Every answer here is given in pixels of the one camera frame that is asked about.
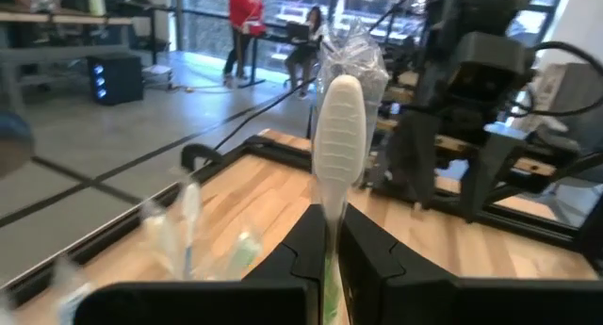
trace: black metal frame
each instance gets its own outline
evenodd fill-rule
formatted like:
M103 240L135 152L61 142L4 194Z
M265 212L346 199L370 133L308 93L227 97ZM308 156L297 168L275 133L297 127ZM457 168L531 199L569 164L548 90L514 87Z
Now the black metal frame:
M208 182L214 175L219 174L247 154L260 156L302 171L310 172L312 169L309 151L300 150L260 136L248 138L234 150L223 155L219 161L216 161L214 154L200 154L199 149L191 148L191 150L197 150L192 152L183 151L182 163L188 164L189 170L192 170L190 164L194 164L196 157L207 156L214 159L209 165L191 174L200 184ZM179 191L179 185L174 184L157 193L153 199L164 206L170 206L176 200ZM441 191L439 193L443 198L450 196L449 192ZM433 208L451 215L458 215L456 210L446 204L445 199L436 202ZM486 206L482 213L478 215L476 221L570 251L579 252L584 255L594 270L603 276L603 266L600 263L602 258L600 255L601 249L603 249L603 237L601 236L603 234L603 200L597 203L580 229L493 205ZM84 265L103 250L134 231L139 225L139 208L135 207L111 221L103 229L75 242L66 253L75 263ZM8 292L17 305L31 300L50 285L54 260L55 258L49 258L8 284Z

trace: woman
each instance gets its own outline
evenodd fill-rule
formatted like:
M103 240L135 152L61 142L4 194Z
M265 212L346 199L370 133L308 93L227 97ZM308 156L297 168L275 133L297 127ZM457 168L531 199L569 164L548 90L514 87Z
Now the woman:
M262 33L265 27L261 24L264 5L262 0L228 0L230 25L233 29L233 49L224 65L224 85L231 86L233 66L236 61L236 77L245 77L245 52L253 36Z
M310 26L310 41L320 43L322 39L320 27L322 25L322 13L320 7L314 6L308 12L306 24ZM285 60L285 65L289 71L289 79L291 80L291 89L296 88L298 84L297 65L301 65L301 81L307 82L310 80L310 71L314 60L317 59L317 47L309 45L297 46L295 50ZM308 85L305 84L300 90L300 99L305 99L308 94Z

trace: wooden surface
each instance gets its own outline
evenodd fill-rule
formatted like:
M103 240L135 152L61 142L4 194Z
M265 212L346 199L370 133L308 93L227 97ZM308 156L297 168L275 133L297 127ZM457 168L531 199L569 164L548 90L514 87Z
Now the wooden surface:
M28 8L13 4L0 4L0 22L47 23L48 14L31 13ZM104 17L92 16L79 10L61 8L55 12L56 24L105 24ZM131 24L131 18L110 18L108 24Z
M266 136L307 149L305 139L268 131ZM240 222L252 221L262 235L266 257L284 238L310 201L311 175L266 159L246 155L203 186L204 222L200 232L211 243L212 252L225 252ZM441 186L454 183L444 180ZM583 257L521 236L508 234L436 211L415 211L404 203L351 191L350 202L385 230L432 260L460 276L506 278L596 279ZM515 208L532 203L510 199ZM177 218L173 206L172 216ZM150 252L145 251L143 232L136 230L99 254L85 272L97 286L120 281L155 281L169 277ZM55 295L40 294L18 310L23 324L55 324Z

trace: concrete floor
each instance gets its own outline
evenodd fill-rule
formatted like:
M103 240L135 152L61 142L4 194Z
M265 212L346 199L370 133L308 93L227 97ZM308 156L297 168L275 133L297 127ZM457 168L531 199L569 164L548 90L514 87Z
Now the concrete floor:
M147 89L144 101L111 107L93 103L86 82L56 84L49 93L26 96L26 118L41 161L0 181L0 225L2 219L25 216L0 228L0 277L18 276L132 206L96 188L82 189L82 181L97 180L136 198L151 196L179 179L173 169L184 145L215 146L254 107L285 91L281 79L227 90L219 69L184 66L183 59L169 61L176 83L212 88L193 93ZM265 128L304 136L309 105L295 98L284 101L220 150ZM40 209L49 199L52 204Z

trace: toothbrush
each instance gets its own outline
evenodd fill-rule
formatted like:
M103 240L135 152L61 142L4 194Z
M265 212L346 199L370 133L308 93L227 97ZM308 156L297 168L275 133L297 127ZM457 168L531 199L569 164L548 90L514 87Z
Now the toothbrush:
M192 279L192 244L193 237L195 234L195 225L197 218L201 214L203 209L201 203L200 190L201 188L194 180L185 181L184 195L182 200L182 214L187 221L187 234L185 239L185 264L184 264L184 278Z
M347 190L362 174L366 148L367 115L362 86L351 75L339 75L329 86L318 115L312 157L332 258L336 255Z

